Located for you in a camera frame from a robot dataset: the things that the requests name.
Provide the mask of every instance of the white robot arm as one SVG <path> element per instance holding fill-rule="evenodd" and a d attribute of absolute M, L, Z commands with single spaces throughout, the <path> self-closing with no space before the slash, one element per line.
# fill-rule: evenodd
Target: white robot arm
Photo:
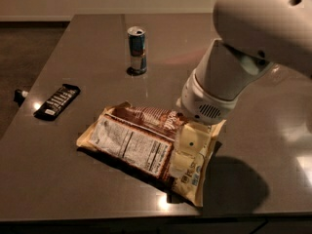
<path fill-rule="evenodd" d="M 216 124 L 243 89 L 275 62 L 312 72 L 312 0 L 216 0 L 215 39 L 184 85 L 179 105 Z"/>

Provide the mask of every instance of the can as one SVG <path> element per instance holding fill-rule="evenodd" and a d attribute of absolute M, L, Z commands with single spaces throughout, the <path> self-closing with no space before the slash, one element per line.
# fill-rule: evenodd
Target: can
<path fill-rule="evenodd" d="M 127 72 L 140 75 L 146 72 L 145 30 L 139 26 L 128 29 L 131 66 Z"/>

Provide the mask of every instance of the table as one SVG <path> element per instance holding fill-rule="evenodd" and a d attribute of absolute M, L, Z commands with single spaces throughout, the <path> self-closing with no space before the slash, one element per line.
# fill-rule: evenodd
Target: table
<path fill-rule="evenodd" d="M 126 73 L 133 25 L 147 31 L 138 77 Z M 216 37 L 211 14 L 75 16 L 1 140 L 0 221 L 311 215 L 312 83 L 282 65 L 249 85 L 222 128 L 203 209 L 162 204 L 166 193 L 77 151 L 106 105 L 175 108 Z M 81 95 L 54 122 L 34 118 L 62 83 Z"/>

